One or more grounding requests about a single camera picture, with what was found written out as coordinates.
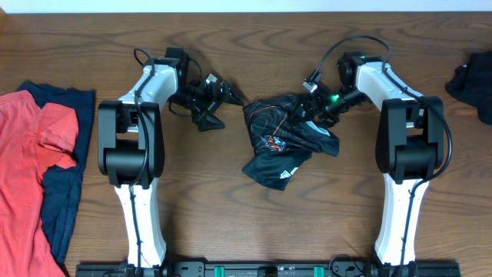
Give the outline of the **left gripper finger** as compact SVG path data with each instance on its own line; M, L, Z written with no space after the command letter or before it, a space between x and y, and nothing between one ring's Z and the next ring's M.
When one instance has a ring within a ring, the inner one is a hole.
M226 80L224 80L221 83L221 94L222 94L222 101L224 103L228 103L231 105L244 106L244 101L241 99L241 97L239 95L237 95L233 91L233 88L230 86L230 84Z
M210 112L202 112L198 115L198 131L206 132L215 129L223 129L225 124Z

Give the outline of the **black patterned sports jersey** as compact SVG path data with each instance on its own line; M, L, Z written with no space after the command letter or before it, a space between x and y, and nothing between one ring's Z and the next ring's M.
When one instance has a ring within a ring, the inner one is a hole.
M339 155L339 138L312 122L295 122L301 95L258 100L243 108L254 158L242 172L264 187L284 191L291 177L313 153Z

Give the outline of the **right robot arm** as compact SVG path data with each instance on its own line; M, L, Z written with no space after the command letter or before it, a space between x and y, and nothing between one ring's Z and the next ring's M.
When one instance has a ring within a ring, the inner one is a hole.
M346 52L337 69L338 92L321 81L318 69L304 80L309 94L300 119L331 127L355 105L370 102L379 110L375 158L384 176L384 210L374 251L383 267L409 269L421 203L449 139L443 102L408 87L381 56Z

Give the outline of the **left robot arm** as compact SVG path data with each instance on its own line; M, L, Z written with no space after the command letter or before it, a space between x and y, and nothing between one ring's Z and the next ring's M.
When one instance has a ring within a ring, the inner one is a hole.
M158 216L157 184L165 166L161 110L180 105L201 132L224 128L214 116L224 103L243 100L227 81L214 75L188 80L188 54L148 56L134 87L98 106L98 167L114 186L125 217L128 259L121 273L159 273L166 243Z

